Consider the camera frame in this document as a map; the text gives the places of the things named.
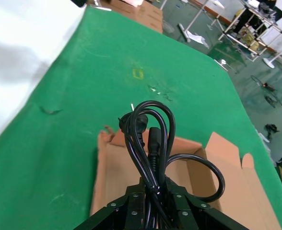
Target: white cloth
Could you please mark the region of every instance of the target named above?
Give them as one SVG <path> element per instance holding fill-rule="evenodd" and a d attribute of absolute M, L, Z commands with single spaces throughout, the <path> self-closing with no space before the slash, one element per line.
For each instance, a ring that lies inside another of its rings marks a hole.
<path fill-rule="evenodd" d="M 77 28 L 70 0 L 0 0 L 0 134 Z"/>

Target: green cloth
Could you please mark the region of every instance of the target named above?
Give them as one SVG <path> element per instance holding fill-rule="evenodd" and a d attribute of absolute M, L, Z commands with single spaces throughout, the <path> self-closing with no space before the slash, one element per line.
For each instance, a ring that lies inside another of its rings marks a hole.
<path fill-rule="evenodd" d="M 241 156 L 251 152 L 282 226 L 281 182 L 227 73 L 175 40 L 115 12 L 88 8 L 0 136 L 0 229 L 71 230 L 84 221 L 99 131 L 104 125 L 116 130 L 130 104 L 145 100 L 170 107 L 179 137 L 206 145 L 216 131 Z"/>

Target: power cord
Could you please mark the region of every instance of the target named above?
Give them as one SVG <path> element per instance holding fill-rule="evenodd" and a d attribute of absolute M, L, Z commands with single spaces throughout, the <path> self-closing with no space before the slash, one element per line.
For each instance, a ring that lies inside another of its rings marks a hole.
<path fill-rule="evenodd" d="M 169 132 L 162 116 L 154 109 L 161 109 L 168 117 Z M 146 155 L 142 133 L 145 131 L 148 119 L 146 115 L 153 116 L 159 123 L 159 128 L 151 128 L 149 133 L 148 149 Z M 139 104 L 131 113 L 119 119 L 119 126 L 124 133 L 128 152 L 136 165 L 145 184 L 145 214 L 144 228 L 155 229 L 173 228 L 173 220 L 167 215 L 165 207 L 165 169 L 173 161 L 189 159 L 206 165 L 217 176 L 219 188 L 217 192 L 209 197 L 198 197 L 205 202 L 219 199 L 225 189 L 224 177 L 219 169 L 208 160 L 192 154 L 176 154 L 170 157 L 172 145 L 175 138 L 175 118 L 171 110 L 158 101 L 145 101 Z"/>

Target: open cardboard box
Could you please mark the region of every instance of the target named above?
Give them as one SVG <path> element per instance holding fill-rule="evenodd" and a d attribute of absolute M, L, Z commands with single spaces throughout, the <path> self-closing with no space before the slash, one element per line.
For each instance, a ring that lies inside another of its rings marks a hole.
<path fill-rule="evenodd" d="M 147 150 L 148 131 L 143 133 Z M 210 205 L 251 230 L 280 230 L 281 227 L 254 169 L 253 157 L 246 154 L 240 162 L 237 146 L 212 133 L 206 149 L 183 138 L 175 138 L 171 155 L 196 154 L 215 164 L 225 178 L 225 192 Z M 210 196 L 218 188 L 216 176 L 206 166 L 191 160 L 178 160 L 166 175 L 190 194 Z M 138 184 L 140 174 L 125 147 L 124 134 L 111 136 L 102 131 L 98 137 L 98 167 L 91 214 L 123 196 L 127 186 Z"/>
<path fill-rule="evenodd" d="M 102 0 L 101 4 L 161 34 L 163 32 L 163 12 L 147 1 L 138 7 L 120 0 Z"/>

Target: wire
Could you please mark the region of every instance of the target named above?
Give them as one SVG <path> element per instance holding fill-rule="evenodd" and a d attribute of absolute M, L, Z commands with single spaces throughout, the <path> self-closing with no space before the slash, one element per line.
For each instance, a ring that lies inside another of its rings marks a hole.
<path fill-rule="evenodd" d="M 251 79 L 255 81 L 260 87 L 265 89 L 263 83 L 257 77 L 255 77 L 254 75 L 251 75 Z M 266 89 L 266 92 L 275 99 L 275 102 L 278 102 L 282 106 L 282 102 L 280 101 L 280 99 L 277 97 L 277 95 L 274 92 L 271 92 L 270 90 L 267 90 L 267 89 Z"/>
<path fill-rule="evenodd" d="M 157 111 L 148 107 L 157 107 L 167 115 L 169 120 L 169 132 L 167 130 L 163 117 Z M 155 160 L 154 162 L 151 162 L 151 164 L 149 157 L 146 155 L 143 148 L 144 143 L 142 140 L 142 132 L 145 131 L 147 119 L 145 119 L 146 124 L 144 124 L 144 119 L 140 119 L 140 116 L 143 116 L 142 118 L 144 118 L 144 115 L 153 116 L 158 121 L 160 126 L 161 144 L 159 148 L 158 163 Z M 165 203 L 165 194 L 163 194 L 163 188 L 165 185 L 165 169 L 168 164 L 173 161 L 179 159 L 190 159 L 198 161 L 209 167 L 218 177 L 219 188 L 217 192 L 212 196 L 198 198 L 205 202 L 211 202 L 221 197 L 224 192 L 225 181 L 219 169 L 217 169 L 217 167 L 215 167 L 211 162 L 204 158 L 189 154 L 176 154 L 170 157 L 170 152 L 175 138 L 175 118 L 171 110 L 167 106 L 157 101 L 145 101 L 139 104 L 133 112 L 124 115 L 120 119 L 120 127 L 125 136 L 125 143 L 129 155 L 136 165 L 146 186 L 146 198 L 144 202 L 145 213 L 143 216 L 144 227 L 146 229 L 155 229 L 157 223 L 159 227 L 168 229 L 173 227 L 172 220 L 168 216 L 167 211 L 163 206 L 163 204 Z"/>
<path fill-rule="evenodd" d="M 208 196 L 208 197 L 195 196 L 197 199 L 202 200 L 202 201 L 207 202 L 207 203 L 210 203 L 210 202 L 213 202 L 213 201 L 219 199 L 223 195 L 224 190 L 225 190 L 225 180 L 224 180 L 224 177 L 223 177 L 221 171 L 213 163 L 211 163 L 210 161 L 206 160 L 205 158 L 199 157 L 197 155 L 175 154 L 175 155 L 173 155 L 169 158 L 168 165 L 170 163 L 172 163 L 173 161 L 182 160 L 182 159 L 193 160 L 193 161 L 197 161 L 197 162 L 204 164 L 210 170 L 212 170 L 213 173 L 218 178 L 219 187 L 218 187 L 217 192 L 215 194 L 211 195 L 211 196 Z"/>

